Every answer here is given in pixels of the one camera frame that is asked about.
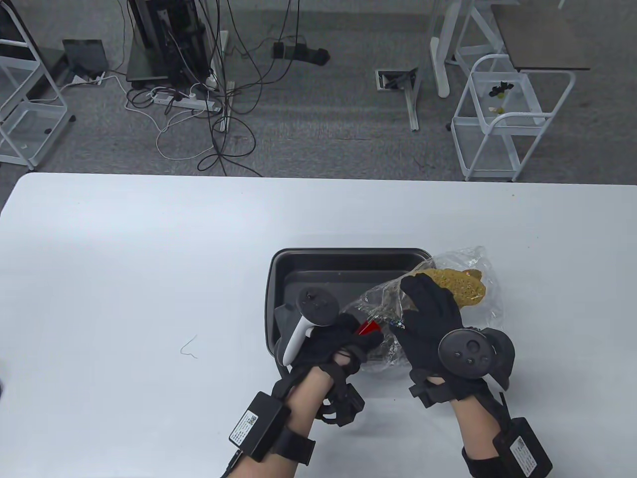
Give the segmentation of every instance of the gray carpet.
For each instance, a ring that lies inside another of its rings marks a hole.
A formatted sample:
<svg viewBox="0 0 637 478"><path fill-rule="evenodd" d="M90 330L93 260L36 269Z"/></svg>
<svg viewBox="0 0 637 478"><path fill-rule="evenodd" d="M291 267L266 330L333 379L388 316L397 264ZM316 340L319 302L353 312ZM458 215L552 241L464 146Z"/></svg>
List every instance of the gray carpet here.
<svg viewBox="0 0 637 478"><path fill-rule="evenodd" d="M116 0L30 0L18 7L40 45L60 47L63 38L101 38L112 64L121 60L122 18ZM295 63L281 82L264 88L258 107L242 117L254 132L257 147L241 161L269 177L461 180L452 137L444 126L466 81L459 69L449 67L449 98L440 99L433 86L421 92L416 133L409 129L404 98L378 93L373 83L374 68L413 67L426 54L426 16L382 13L375 11L378 8L367 13L329 10L303 10L299 31L311 47L328 49L331 60L324 67ZM637 4L570 0L565 12L584 42L593 70L578 75L574 92L520 180L637 184L633 165L637 113L631 101L637 84L637 52L630 47L637 45ZM281 9L249 6L234 13L248 47L278 34L283 17ZM227 14L222 26L232 31ZM293 32L292 21L286 33ZM130 39L128 25L126 54ZM231 32L231 46L237 44ZM267 48L255 54L263 70L270 62L268 56ZM277 78L284 68L284 63L277 64L269 77ZM227 70L238 83L257 79L252 65L237 52L228 57ZM560 86L553 81L540 84L540 99L554 99ZM249 107L257 93L253 89L238 97L235 108ZM101 87L69 88L64 95L77 122L39 170L222 174L219 166L200 173L197 161L162 159L155 150L154 126L141 115L124 111L124 95L113 80ZM146 111L165 123L163 107ZM250 141L245 128L231 126L229 152L246 151ZM189 156L209 145L207 121L201 119L180 124L161 139L162 149L171 156ZM250 174L233 165L227 172ZM0 167L0 206L24 173L25 168L18 166Z"/></svg>

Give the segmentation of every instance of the clear plastic bag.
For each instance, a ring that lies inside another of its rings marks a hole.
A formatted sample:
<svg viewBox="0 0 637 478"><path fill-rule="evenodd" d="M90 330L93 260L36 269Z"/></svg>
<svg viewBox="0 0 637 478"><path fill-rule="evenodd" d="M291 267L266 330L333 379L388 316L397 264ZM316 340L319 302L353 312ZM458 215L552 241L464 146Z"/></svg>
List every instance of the clear plastic bag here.
<svg viewBox="0 0 637 478"><path fill-rule="evenodd" d="M460 274L445 271L448 269ZM375 321L385 335L383 344L370 355L368 363L364 366L365 370L379 371L388 366L408 364L402 348L389 329L389 324L402 326L403 311L415 308L409 297L400 290L402 278L425 271L429 271L428 275L435 275L433 279L436 283L443 287L448 286L454 292L454 298L461 307L462 323L465 327L503 329L504 305L496 275L486 258L485 249L475 247L446 252L420 263L398 279L370 289L343 309L361 322ZM480 287L475 279L478 279L483 287Z"/></svg>

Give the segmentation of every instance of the black tray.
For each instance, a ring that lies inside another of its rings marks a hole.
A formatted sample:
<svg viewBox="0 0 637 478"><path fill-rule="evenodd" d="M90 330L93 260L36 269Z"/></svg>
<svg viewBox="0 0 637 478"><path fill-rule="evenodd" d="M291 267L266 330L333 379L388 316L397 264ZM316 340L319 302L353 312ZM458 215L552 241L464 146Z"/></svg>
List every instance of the black tray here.
<svg viewBox="0 0 637 478"><path fill-rule="evenodd" d="M318 286L340 307L372 287L396 279L431 256L422 249L283 249L270 264L266 288L266 343L274 355L280 334L275 308L295 303L301 288Z"/></svg>

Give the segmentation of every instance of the red object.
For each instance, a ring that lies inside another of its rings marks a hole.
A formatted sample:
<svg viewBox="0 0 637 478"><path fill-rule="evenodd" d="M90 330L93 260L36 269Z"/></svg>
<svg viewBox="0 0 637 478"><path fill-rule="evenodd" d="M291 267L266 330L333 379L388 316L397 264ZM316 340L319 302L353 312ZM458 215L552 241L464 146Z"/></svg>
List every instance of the red object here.
<svg viewBox="0 0 637 478"><path fill-rule="evenodd" d="M367 335L372 332L380 332L380 325L378 325L375 321L365 322L356 331L356 335Z"/></svg>

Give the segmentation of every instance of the label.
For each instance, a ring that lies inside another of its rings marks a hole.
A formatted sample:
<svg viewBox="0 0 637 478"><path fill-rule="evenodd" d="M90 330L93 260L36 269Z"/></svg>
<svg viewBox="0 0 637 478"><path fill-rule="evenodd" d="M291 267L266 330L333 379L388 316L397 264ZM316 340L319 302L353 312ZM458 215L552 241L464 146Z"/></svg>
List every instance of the label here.
<svg viewBox="0 0 637 478"><path fill-rule="evenodd" d="M237 423L237 426L234 427L233 432L230 434L230 441L235 445L240 446L245 440L245 437L248 436L248 433L250 433L250 430L252 430L252 427L257 422L258 418L259 417L257 417L254 413L246 410L243 417L239 420L239 423Z"/></svg>
<svg viewBox="0 0 637 478"><path fill-rule="evenodd" d="M533 458L522 437L517 437L517 440L513 442L513 445L511 445L511 453L513 453L526 478L529 478L533 470L538 466L538 463L535 461L535 458Z"/></svg>

